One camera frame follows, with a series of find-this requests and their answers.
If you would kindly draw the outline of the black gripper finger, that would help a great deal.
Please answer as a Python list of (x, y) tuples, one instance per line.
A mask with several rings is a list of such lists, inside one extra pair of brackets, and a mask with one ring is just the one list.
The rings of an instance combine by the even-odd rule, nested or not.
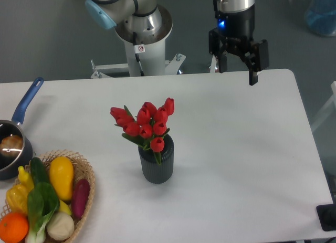
[(208, 34), (209, 53), (218, 60), (218, 70), (220, 73), (227, 71), (227, 56), (225, 45), (217, 28), (209, 31)]
[(249, 85), (253, 86), (258, 82), (258, 74), (269, 67), (268, 41), (265, 39), (259, 42), (251, 41), (244, 63), (249, 70)]

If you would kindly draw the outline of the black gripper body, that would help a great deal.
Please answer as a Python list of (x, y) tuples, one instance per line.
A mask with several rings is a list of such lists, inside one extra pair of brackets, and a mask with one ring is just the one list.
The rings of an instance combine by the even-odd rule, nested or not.
[(222, 37), (226, 52), (235, 56), (244, 56), (253, 39), (255, 28), (255, 6), (242, 11), (222, 12), (214, 4), (217, 29)]

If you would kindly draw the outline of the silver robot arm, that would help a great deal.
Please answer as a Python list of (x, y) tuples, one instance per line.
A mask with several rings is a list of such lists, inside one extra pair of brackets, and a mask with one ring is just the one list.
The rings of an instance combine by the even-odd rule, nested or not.
[[(102, 28), (114, 29), (124, 42), (129, 75), (176, 75), (185, 60), (181, 54), (168, 61), (166, 39), (173, 27), (168, 10), (157, 0), (86, 0), (86, 9)], [(240, 58), (249, 71), (249, 84), (269, 66), (266, 40), (255, 41), (255, 0), (213, 0), (216, 27), (208, 34), (212, 55), (210, 71), (227, 70), (227, 54)]]

